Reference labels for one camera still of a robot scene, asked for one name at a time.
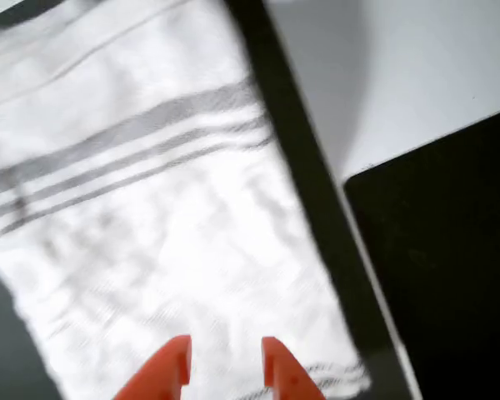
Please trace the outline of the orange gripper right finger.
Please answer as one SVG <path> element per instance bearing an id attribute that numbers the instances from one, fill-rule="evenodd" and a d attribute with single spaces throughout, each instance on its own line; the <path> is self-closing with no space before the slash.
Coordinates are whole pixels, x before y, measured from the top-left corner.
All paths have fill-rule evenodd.
<path id="1" fill-rule="evenodd" d="M 274 400 L 325 400 L 325 396 L 308 372 L 275 337 L 262 339 L 264 386 Z"/>

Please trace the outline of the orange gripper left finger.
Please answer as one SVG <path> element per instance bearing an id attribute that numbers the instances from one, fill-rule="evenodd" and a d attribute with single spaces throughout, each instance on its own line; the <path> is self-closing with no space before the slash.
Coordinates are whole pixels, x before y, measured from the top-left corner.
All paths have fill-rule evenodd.
<path id="1" fill-rule="evenodd" d="M 161 346 L 127 381 L 116 400 L 180 400 L 191 377 L 192 339 L 179 335 Z"/>

